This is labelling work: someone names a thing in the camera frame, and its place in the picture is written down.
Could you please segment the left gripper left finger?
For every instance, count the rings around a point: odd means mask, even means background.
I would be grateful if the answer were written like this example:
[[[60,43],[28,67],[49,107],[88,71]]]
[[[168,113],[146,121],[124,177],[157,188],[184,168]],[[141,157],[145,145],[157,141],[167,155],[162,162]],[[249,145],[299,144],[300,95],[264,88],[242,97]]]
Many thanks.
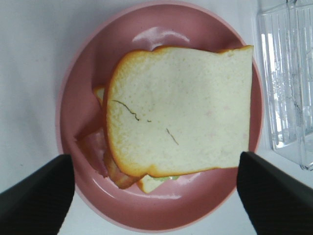
[[[59,155],[0,194],[2,235],[56,235],[75,192],[70,155]]]

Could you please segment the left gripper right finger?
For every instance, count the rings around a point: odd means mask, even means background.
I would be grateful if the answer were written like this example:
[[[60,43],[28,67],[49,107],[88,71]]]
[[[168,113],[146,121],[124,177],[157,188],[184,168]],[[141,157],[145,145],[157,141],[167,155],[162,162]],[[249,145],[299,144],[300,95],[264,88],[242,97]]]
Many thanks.
[[[311,235],[313,190],[253,152],[242,152],[237,191],[259,235]]]

